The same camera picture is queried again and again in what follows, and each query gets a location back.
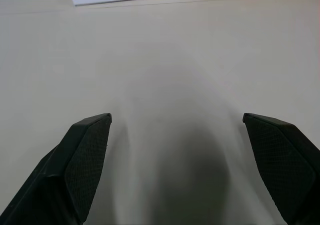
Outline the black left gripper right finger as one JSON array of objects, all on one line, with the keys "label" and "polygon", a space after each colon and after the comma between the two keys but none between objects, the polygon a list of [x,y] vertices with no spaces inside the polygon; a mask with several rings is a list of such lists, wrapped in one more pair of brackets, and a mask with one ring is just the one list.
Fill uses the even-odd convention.
[{"label": "black left gripper right finger", "polygon": [[320,151],[293,124],[258,114],[242,119],[255,162],[289,225],[320,223]]}]

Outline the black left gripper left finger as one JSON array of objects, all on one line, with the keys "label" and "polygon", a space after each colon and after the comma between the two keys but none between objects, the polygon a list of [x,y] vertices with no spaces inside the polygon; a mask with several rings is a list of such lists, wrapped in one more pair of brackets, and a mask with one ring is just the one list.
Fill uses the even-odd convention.
[{"label": "black left gripper left finger", "polygon": [[0,216],[2,225],[82,225],[104,166],[112,116],[73,124],[34,168]]}]

